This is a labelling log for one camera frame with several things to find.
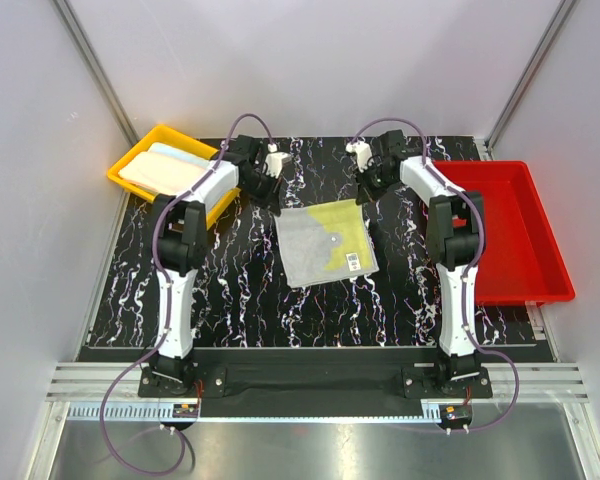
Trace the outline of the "grey towel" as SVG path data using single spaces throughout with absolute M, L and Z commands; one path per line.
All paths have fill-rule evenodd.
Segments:
M 305 288 L 379 270 L 362 207 L 353 199 L 285 208 L 275 218 L 287 284 Z

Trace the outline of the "pink towel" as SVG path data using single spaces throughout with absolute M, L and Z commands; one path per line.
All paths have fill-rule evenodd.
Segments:
M 195 184 L 208 167 L 206 160 L 185 161 L 160 153 L 141 152 L 119 171 L 119 176 L 147 191 L 176 195 Z

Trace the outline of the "light blue towel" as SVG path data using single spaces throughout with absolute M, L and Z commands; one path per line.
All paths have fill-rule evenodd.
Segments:
M 185 163 L 202 165 L 203 167 L 209 163 L 208 159 L 161 142 L 152 143 L 148 149 L 148 152 L 165 155 Z

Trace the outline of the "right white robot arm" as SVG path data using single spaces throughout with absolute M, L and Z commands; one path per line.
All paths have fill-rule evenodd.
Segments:
M 480 375 L 473 315 L 477 263 L 486 243 L 483 197 L 445 177 L 427 153 L 408 153 L 399 130 L 382 134 L 376 150 L 355 138 L 346 151 L 357 165 L 358 204 L 375 202 L 400 183 L 427 207 L 425 244 L 438 272 L 442 309 L 434 384 L 443 395 L 456 396 Z

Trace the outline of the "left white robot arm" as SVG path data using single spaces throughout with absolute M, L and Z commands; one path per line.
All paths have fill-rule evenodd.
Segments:
M 192 288 L 207 255 L 207 214 L 238 188 L 253 203 L 281 213 L 279 191 L 291 155 L 274 143 L 263 146 L 240 135 L 211 158 L 191 184 L 174 195 L 160 194 L 151 210 L 151 254 L 159 286 L 158 335 L 146 359 L 151 374 L 176 396 L 195 386 Z

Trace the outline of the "yellow plastic tray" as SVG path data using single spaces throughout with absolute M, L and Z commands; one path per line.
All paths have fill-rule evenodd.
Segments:
M 176 195 L 154 193 L 123 180 L 119 176 L 119 171 L 139 153 L 148 152 L 149 147 L 154 142 L 165 143 L 208 159 L 209 167 L 195 184 Z M 206 226 L 212 227 L 239 193 L 237 168 L 226 160 L 216 166 L 214 159 L 218 153 L 217 148 L 160 124 L 153 127 L 149 133 L 109 168 L 107 178 L 124 190 L 150 203 L 160 201 L 167 204 L 177 200 L 179 207 L 191 202 L 202 204 L 206 213 Z

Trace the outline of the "black marble pattern mat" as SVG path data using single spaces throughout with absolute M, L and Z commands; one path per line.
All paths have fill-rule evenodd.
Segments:
M 279 140 L 293 154 L 283 208 L 354 198 L 353 161 L 342 137 Z M 148 252 L 150 205 L 130 195 L 102 296 L 79 360 L 133 361 L 157 335 L 158 286 Z M 379 272 L 291 289 L 274 217 L 236 198 L 209 234 L 192 289 L 198 348 L 434 347 L 441 326 L 437 272 L 424 248 L 426 209 L 406 187 L 363 206 Z M 516 362 L 555 361 L 540 319 L 525 306 L 478 307 L 476 339 Z

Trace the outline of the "red plastic bin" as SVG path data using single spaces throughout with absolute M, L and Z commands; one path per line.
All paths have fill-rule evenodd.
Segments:
M 513 306 L 569 302 L 575 290 L 527 165 L 521 161 L 436 161 L 436 168 L 483 195 L 486 251 L 475 302 Z

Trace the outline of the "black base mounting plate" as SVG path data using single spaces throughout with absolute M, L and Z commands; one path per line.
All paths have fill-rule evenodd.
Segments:
M 492 398 L 480 361 L 448 361 L 435 347 L 198 348 L 184 361 L 150 361 L 138 393 L 200 398 L 206 419 L 398 419 L 423 400 Z

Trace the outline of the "right aluminium frame post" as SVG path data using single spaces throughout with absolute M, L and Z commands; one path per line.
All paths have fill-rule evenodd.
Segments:
M 503 137 L 578 4 L 578 0 L 558 2 L 494 126 L 483 141 L 485 155 L 489 160 L 494 158 L 495 147 Z

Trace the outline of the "aluminium frame post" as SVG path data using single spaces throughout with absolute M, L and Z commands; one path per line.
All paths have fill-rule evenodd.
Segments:
M 495 147 L 503 137 L 578 4 L 578 0 L 558 2 L 494 126 L 483 141 L 485 155 L 489 160 L 494 158 Z
M 117 127 L 128 145 L 135 145 L 139 141 L 136 129 L 102 66 L 98 54 L 71 2 L 67 0 L 51 0 L 50 4 L 89 72 Z

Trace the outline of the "left aluminium frame post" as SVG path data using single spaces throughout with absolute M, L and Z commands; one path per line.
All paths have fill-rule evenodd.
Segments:
M 50 4 L 89 72 L 117 127 L 128 145 L 135 145 L 139 141 L 136 129 L 102 66 L 98 54 L 71 2 L 67 0 L 51 0 Z

